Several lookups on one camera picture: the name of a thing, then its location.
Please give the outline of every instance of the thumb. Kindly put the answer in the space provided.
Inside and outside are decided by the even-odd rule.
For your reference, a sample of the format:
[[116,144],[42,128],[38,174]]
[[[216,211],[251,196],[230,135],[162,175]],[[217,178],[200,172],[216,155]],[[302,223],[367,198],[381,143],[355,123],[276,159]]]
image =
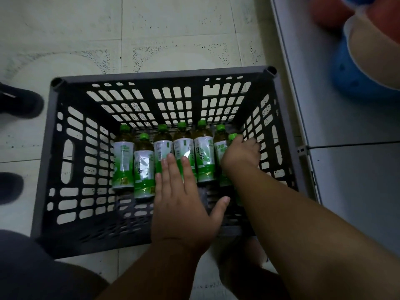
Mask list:
[[220,227],[224,218],[224,213],[229,204],[229,197],[222,197],[218,200],[217,204],[214,206],[210,217],[216,226]]

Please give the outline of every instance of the shoe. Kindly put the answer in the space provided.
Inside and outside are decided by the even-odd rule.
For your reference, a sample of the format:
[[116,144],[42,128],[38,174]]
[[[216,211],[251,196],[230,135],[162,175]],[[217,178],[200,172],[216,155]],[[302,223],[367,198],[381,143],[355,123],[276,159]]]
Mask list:
[[24,180],[14,173],[0,172],[0,204],[15,201],[24,189]]
[[0,83],[0,113],[6,112],[16,117],[31,119],[42,112],[43,98],[31,90]]

